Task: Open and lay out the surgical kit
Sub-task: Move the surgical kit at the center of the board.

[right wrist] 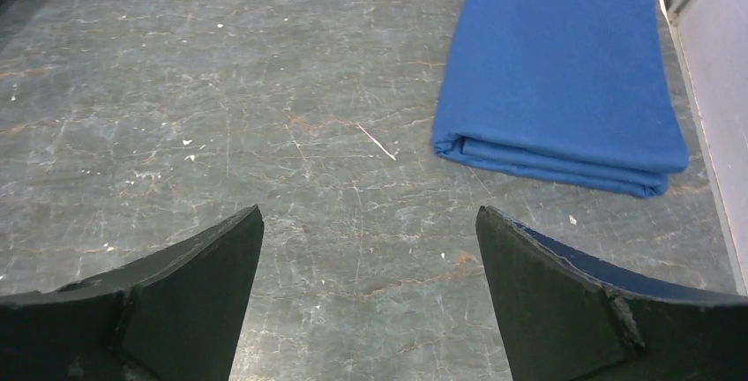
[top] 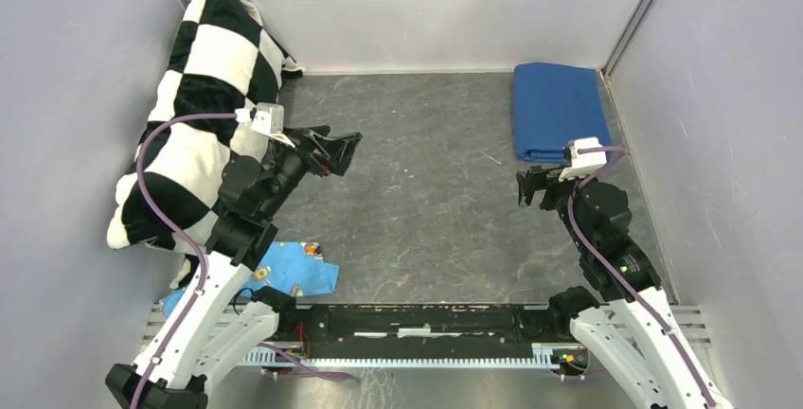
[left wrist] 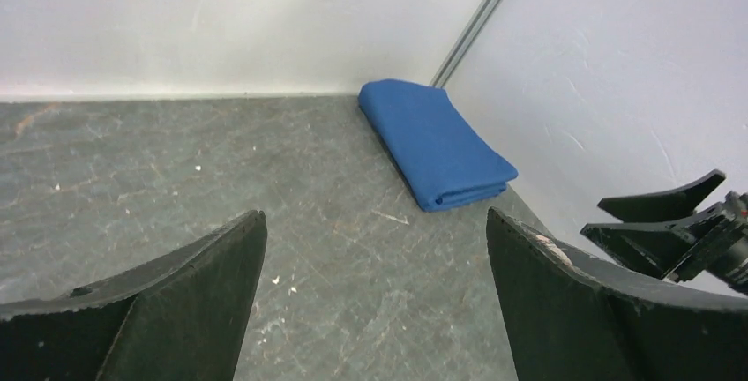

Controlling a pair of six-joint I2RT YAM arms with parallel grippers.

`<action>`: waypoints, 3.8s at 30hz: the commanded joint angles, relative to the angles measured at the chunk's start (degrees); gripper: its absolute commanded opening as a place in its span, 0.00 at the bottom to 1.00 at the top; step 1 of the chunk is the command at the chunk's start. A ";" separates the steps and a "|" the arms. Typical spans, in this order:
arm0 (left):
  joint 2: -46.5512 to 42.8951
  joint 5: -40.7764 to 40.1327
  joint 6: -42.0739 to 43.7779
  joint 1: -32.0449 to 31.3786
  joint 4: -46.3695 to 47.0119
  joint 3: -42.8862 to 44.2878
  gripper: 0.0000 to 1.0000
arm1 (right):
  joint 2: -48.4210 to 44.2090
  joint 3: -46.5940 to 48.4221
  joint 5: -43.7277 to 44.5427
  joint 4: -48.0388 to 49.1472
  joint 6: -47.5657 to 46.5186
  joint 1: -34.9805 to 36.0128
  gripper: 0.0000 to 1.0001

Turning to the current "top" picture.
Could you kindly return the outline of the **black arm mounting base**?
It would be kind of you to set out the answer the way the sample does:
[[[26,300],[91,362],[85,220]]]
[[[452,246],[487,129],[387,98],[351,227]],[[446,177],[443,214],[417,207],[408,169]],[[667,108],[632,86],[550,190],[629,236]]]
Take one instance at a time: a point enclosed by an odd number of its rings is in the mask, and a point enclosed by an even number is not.
[[[547,307],[521,304],[301,305],[270,339],[311,359],[524,359],[580,345]]]

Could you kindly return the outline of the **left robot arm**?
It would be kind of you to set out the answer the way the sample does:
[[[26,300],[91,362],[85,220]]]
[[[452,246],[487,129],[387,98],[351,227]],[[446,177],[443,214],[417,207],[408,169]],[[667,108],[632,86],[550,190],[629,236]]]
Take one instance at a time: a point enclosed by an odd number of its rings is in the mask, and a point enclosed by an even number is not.
[[[308,173],[342,176],[359,132],[337,137],[327,126],[290,129],[273,161],[234,156],[223,169],[224,211],[198,252],[199,264],[176,308],[130,365],[116,364],[105,383],[123,408],[205,408],[212,391],[264,340],[290,338],[295,301],[271,287],[259,289],[218,334],[225,308],[273,243],[272,220]]]

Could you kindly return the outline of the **blue surgical drape cloth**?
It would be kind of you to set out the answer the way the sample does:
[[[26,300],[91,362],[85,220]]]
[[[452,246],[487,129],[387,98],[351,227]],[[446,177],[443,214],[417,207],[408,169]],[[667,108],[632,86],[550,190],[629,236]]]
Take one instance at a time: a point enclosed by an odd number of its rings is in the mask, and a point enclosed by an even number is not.
[[[513,70],[514,151],[522,161],[560,164],[575,139],[613,144],[594,69],[547,62]]]

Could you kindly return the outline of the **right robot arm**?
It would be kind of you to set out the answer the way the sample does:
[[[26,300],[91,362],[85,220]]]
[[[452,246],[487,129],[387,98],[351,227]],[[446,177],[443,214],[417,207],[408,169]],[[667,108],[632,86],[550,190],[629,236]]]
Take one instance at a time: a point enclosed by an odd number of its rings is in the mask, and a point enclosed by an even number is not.
[[[552,296],[549,333],[579,341],[639,408],[732,407],[681,331],[649,257],[629,235],[627,193],[559,175],[541,167],[517,172],[518,203],[544,195],[540,209],[558,214],[597,294],[574,287]]]

